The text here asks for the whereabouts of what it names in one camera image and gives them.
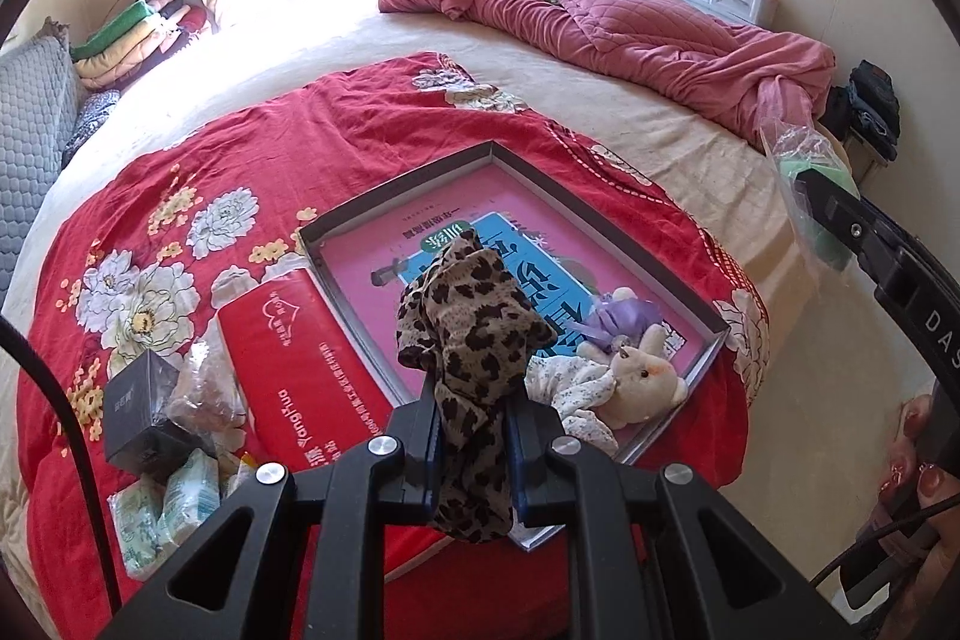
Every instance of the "plastic bag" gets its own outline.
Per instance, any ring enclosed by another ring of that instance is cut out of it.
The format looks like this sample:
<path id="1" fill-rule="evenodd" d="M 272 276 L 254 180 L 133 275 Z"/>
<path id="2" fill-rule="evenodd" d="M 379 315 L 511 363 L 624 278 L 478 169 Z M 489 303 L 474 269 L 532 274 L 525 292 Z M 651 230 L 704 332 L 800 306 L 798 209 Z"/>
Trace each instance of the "plastic bag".
<path id="1" fill-rule="evenodd" d="M 797 185 L 797 175 L 809 169 L 818 170 L 849 194 L 859 197 L 847 164 L 829 139 L 813 126 L 764 121 L 760 137 L 767 160 L 776 172 L 787 215 L 808 270 L 818 279 L 826 271 L 842 272 L 853 253 L 810 215 L 803 189 Z"/>
<path id="2" fill-rule="evenodd" d="M 158 522 L 158 539 L 163 550 L 184 544 L 219 506 L 217 459 L 198 448 L 167 480 L 163 513 Z"/>
<path id="3" fill-rule="evenodd" d="M 248 480 L 253 475 L 256 475 L 256 461 L 253 461 L 253 456 L 249 453 L 244 453 L 243 458 L 240 459 L 240 466 L 237 467 L 237 474 L 227 478 L 227 491 L 224 493 L 224 499 L 227 499 L 240 487 L 244 480 Z"/>
<path id="4" fill-rule="evenodd" d="M 243 426 L 246 408 L 216 321 L 187 351 L 167 416 L 194 434 Z"/>
<path id="5" fill-rule="evenodd" d="M 107 497 L 123 567 L 135 581 L 150 578 L 166 560 L 157 533 L 162 495 L 163 489 L 144 476 Z"/>

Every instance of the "human hand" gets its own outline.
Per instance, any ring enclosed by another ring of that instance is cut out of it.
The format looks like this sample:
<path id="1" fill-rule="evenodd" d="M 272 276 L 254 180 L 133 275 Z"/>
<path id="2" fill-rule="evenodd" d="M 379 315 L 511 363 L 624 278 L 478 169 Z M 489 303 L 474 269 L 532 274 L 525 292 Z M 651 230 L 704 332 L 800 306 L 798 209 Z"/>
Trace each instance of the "human hand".
<path id="1" fill-rule="evenodd" d="M 917 464 L 913 441 L 930 418 L 930 396 L 920 396 L 904 406 L 904 432 L 890 448 L 890 473 L 880 487 L 880 500 L 889 498 L 896 487 L 919 472 L 917 497 L 920 507 L 960 493 L 960 480 L 932 464 Z M 930 551 L 912 584 L 899 595 L 883 623 L 877 640 L 902 640 L 933 602 L 944 580 L 960 557 L 960 506 L 928 519 L 940 539 Z"/>

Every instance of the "gray quilted cushion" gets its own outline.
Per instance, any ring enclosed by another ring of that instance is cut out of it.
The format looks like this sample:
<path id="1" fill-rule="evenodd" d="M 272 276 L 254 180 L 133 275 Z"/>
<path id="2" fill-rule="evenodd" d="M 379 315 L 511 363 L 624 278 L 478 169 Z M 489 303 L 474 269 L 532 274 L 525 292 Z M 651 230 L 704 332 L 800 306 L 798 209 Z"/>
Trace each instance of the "gray quilted cushion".
<path id="1" fill-rule="evenodd" d="M 53 36 L 0 58 L 0 306 L 20 247 L 61 170 L 81 98 L 68 49 Z"/>

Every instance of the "leopard print scarf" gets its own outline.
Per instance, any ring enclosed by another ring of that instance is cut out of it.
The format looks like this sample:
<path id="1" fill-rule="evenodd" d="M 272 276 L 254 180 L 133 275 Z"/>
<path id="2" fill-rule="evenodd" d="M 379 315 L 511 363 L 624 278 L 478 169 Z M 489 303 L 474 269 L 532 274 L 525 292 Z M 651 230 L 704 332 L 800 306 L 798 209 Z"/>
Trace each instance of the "leopard print scarf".
<path id="1" fill-rule="evenodd" d="M 398 360 L 437 378 L 446 455 L 433 525 L 444 534 L 486 542 L 510 533 L 503 401 L 522 389 L 534 352 L 556 339 L 474 229 L 450 242 L 403 292 Z"/>

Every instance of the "red box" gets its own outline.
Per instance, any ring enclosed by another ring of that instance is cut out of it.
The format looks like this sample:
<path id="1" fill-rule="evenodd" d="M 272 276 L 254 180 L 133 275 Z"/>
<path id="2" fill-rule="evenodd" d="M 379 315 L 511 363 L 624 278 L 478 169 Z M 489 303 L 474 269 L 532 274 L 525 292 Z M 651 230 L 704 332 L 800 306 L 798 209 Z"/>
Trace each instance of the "red box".
<path id="1" fill-rule="evenodd" d="M 336 461 L 392 407 L 306 269 L 245 293 L 218 317 L 257 439 L 292 472 Z"/>

